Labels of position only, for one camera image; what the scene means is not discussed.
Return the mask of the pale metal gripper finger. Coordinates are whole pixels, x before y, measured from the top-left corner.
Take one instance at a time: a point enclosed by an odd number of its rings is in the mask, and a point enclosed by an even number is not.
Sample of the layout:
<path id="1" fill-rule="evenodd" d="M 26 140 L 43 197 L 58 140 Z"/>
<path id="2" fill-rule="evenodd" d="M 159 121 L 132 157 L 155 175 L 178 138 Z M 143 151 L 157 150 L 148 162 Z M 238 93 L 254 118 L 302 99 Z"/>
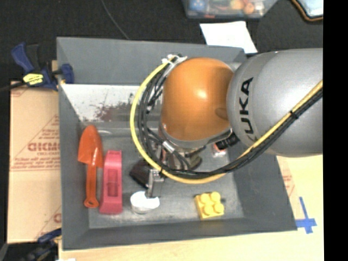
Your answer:
<path id="1" fill-rule="evenodd" d="M 160 197 L 165 178 L 158 170 L 151 169 L 148 173 L 148 188 L 146 191 L 147 198 Z"/>

